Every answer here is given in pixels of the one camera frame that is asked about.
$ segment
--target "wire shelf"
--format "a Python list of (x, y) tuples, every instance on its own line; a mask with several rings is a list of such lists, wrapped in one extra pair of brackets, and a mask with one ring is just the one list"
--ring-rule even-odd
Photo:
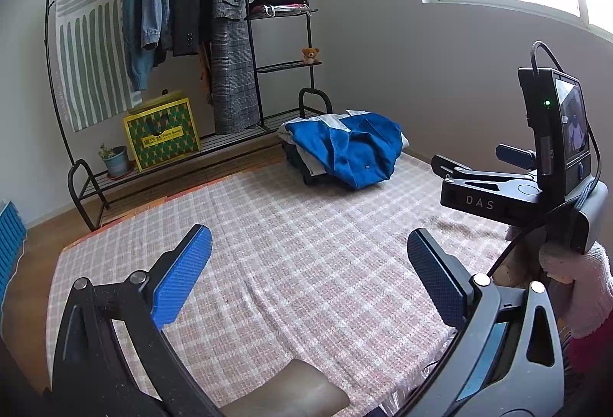
[(245, 19), (249, 20), (269, 20), (272, 18), (284, 18), (287, 16), (302, 16), (303, 14), (311, 14), (312, 12), (317, 12), (318, 9), (313, 8), (292, 8), (292, 9), (278, 9), (275, 12), (275, 15), (266, 14), (266, 12), (258, 12), (256, 14), (251, 14), (247, 16)]
[[(322, 114), (322, 113), (317, 112), (315, 110), (305, 111), (305, 116), (307, 118), (316, 116), (318, 114)], [(295, 109), (290, 109), (289, 111), (284, 111), (276, 115), (272, 115), (270, 117), (265, 118), (264, 127), (262, 127), (260, 124), (257, 124), (246, 130), (238, 132), (236, 134), (206, 135), (200, 138), (200, 146), (201, 146), (200, 151), (192, 153), (189, 156), (186, 156), (185, 158), (181, 158), (179, 160), (174, 160), (174, 161), (169, 161), (168, 163), (160, 164), (159, 166), (152, 167), (143, 172), (139, 172), (135, 170), (133, 173), (130, 173), (129, 175), (119, 180), (113, 180), (111, 178), (108, 178), (108, 175), (107, 175), (108, 172), (106, 171), (100, 172), (95, 175), (96, 181), (102, 191), (108, 191), (116, 187), (119, 187), (120, 185), (124, 185), (125, 183), (132, 182), (138, 178), (142, 178), (152, 173), (157, 173), (160, 170), (170, 168), (171, 166), (181, 164), (185, 161), (193, 160), (194, 158), (199, 158), (201, 156), (211, 154), (213, 152), (220, 151), (222, 149), (226, 149), (228, 147), (236, 146), (238, 144), (241, 144), (242, 142), (250, 141), (252, 139), (256, 139), (264, 135), (274, 133), (278, 130), (278, 128), (281, 126), (282, 123), (284, 123), (285, 121), (293, 120), (294, 118), (297, 118), (297, 117), (298, 117), (298, 108), (295, 108)], [(96, 194), (96, 191), (94, 190), (94, 187), (91, 181), (88, 180), (82, 189), (82, 196), (79, 197), (79, 199), (85, 200), (95, 194)]]
[(256, 71), (258, 73), (272, 73), (274, 71), (282, 71), (284, 69), (292, 69), (295, 67), (317, 66), (318, 64), (321, 64), (321, 61), (319, 63), (312, 64), (306, 64), (304, 61), (288, 61), (287, 63), (278, 63), (270, 64), (269, 66), (262, 66), (259, 67)]

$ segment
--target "green striped cloth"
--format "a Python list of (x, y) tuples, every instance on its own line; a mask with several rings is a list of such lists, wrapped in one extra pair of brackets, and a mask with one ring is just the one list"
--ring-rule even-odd
[(61, 95), (75, 132), (142, 100), (126, 71), (122, 0), (56, 0)]

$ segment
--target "black metal rack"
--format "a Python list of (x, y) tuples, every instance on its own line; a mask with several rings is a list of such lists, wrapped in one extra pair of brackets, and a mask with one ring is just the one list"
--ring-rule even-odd
[[(269, 66), (257, 67), (256, 52), (255, 52), (255, 48), (253, 44), (253, 29), (251, 26), (251, 21), (254, 19), (270, 18), (271, 15), (267, 15), (266, 13), (264, 13), (261, 15), (258, 14), (258, 15), (249, 16), (249, 0), (245, 0), (246, 11), (247, 11), (247, 17), (245, 19), (247, 22), (247, 29), (249, 33), (249, 44), (251, 46), (251, 55), (253, 57), (254, 78), (255, 78), (255, 83), (256, 83), (257, 104), (258, 104), (258, 109), (259, 109), (258, 123), (236, 134), (229, 134), (229, 135), (210, 134), (210, 135), (202, 136), (200, 138), (202, 147), (199, 152), (192, 153), (191, 155), (188, 155), (186, 157), (181, 157), (176, 160), (171, 160), (167, 163), (152, 167), (142, 172), (130, 173), (127, 176), (124, 176), (123, 178), (119, 180), (112, 180), (108, 178), (108, 173), (106, 171), (94, 173), (91, 170), (90, 165), (85, 160), (83, 159), (75, 160), (72, 154), (71, 148), (70, 148), (70, 144), (68, 143), (68, 140), (66, 139), (66, 133), (64, 131), (64, 126), (62, 124), (62, 118), (61, 118), (61, 115), (59, 113), (59, 109), (57, 106), (57, 98), (55, 96), (55, 90), (53, 86), (53, 73), (51, 71), (51, 61), (50, 61), (49, 47), (48, 47), (49, 13), (50, 13), (50, 9), (53, 6), (54, 2), (55, 1), (50, 2), (50, 0), (46, 0), (46, 5), (45, 5), (45, 52), (47, 55), (47, 72), (48, 72), (48, 78), (49, 78), (49, 86), (51, 89), (51, 99), (53, 101), (53, 108), (55, 110), (57, 126), (59, 127), (59, 131), (62, 135), (62, 140), (64, 142), (64, 147), (66, 148), (66, 153), (68, 154), (70, 163), (72, 164), (68, 172), (68, 191), (70, 193), (70, 196), (72, 198), (72, 201), (75, 207), (79, 211), (79, 214), (81, 215), (84, 222), (87, 224), (87, 226), (90, 228), (91, 231), (94, 231), (100, 228), (104, 210), (109, 209), (111, 204), (116, 203), (120, 200), (124, 200), (125, 198), (134, 196), (143, 191), (146, 191), (156, 186), (157, 183), (152, 183), (151, 185), (140, 187), (137, 190), (134, 190), (128, 194), (121, 195), (120, 197), (116, 197), (114, 199), (107, 199), (105, 195), (106, 192), (114, 190), (124, 184), (133, 182), (134, 180), (137, 180), (139, 178), (147, 177), (153, 173), (158, 173), (167, 168), (177, 166), (178, 164), (184, 163), (185, 161), (194, 160), (195, 158), (199, 158), (204, 155), (211, 154), (216, 151), (220, 151), (222, 149), (227, 149), (229, 147), (237, 146), (238, 144), (241, 144), (243, 142), (252, 141), (253, 139), (257, 139), (259, 137), (262, 137), (268, 134), (272, 134), (279, 128), (281, 123), (295, 118), (296, 113), (299, 113), (300, 117), (302, 118), (307, 118), (307, 117), (311, 117), (314, 115), (323, 114), (323, 111), (319, 111), (317, 109), (308, 107), (304, 104), (304, 96), (307, 93), (320, 97), (324, 101), (324, 104), (326, 105), (326, 112), (329, 114), (332, 113), (332, 104), (330, 103), (328, 96), (321, 90), (318, 90), (315, 88), (315, 77), (313, 74), (313, 67), (321, 63), (305, 64), (302, 61), (289, 61), (286, 63), (278, 63), (278, 64), (272, 64)], [(287, 13), (275, 14), (274, 17), (305, 15), (306, 16), (306, 35), (307, 35), (307, 40), (308, 40), (308, 46), (312, 47), (313, 42), (312, 42), (312, 36), (311, 36), (311, 13), (316, 12), (316, 11), (317, 9), (309, 9), (309, 10), (296, 9), (294, 11), (290, 11)], [(298, 107), (277, 113), (275, 115), (265, 117), (264, 111), (262, 109), (262, 99), (260, 95), (259, 81), (257, 77), (258, 74), (271, 73), (271, 72), (287, 70), (287, 69), (294, 69), (298, 67), (308, 67), (309, 72), (310, 72), (310, 87), (303, 88), (299, 92)], [(170, 178), (167, 178), (165, 182), (169, 182), (176, 178), (185, 177), (199, 170), (203, 170), (203, 169), (215, 166), (220, 163), (225, 163), (226, 161), (233, 160), (235, 158), (239, 158), (245, 155), (252, 154), (256, 151), (259, 151), (260, 149), (264, 149), (265, 147), (253, 149), (251, 151), (241, 153), (240, 155), (233, 156), (231, 158), (226, 158), (216, 163), (205, 164), (204, 166), (199, 166), (190, 171), (183, 172), (183, 173), (180, 173), (179, 175), (174, 175)], [(80, 169), (85, 170), (87, 174), (87, 178), (85, 180), (84, 185), (81, 187), (80, 191), (77, 192), (75, 188), (74, 177), (76, 173), (79, 172)], [(83, 206), (83, 201), (89, 198), (92, 198), (94, 196), (98, 196), (101, 204), (100, 204), (100, 210), (99, 210), (96, 220), (92, 221), (92, 219), (90, 218), (90, 216), (88, 215), (87, 211), (85, 210)]]

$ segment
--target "blue radiator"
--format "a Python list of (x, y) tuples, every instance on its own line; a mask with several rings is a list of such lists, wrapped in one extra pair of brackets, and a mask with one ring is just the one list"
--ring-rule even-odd
[(13, 203), (5, 204), (0, 213), (0, 304), (4, 300), (6, 286), (25, 238), (26, 228), (21, 223), (17, 209)]

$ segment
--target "plaid coat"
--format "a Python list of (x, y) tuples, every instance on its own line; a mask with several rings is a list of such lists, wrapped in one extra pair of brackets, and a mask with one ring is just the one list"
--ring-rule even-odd
[(232, 134), (259, 120), (244, 0), (213, 0), (211, 98), (215, 132)]

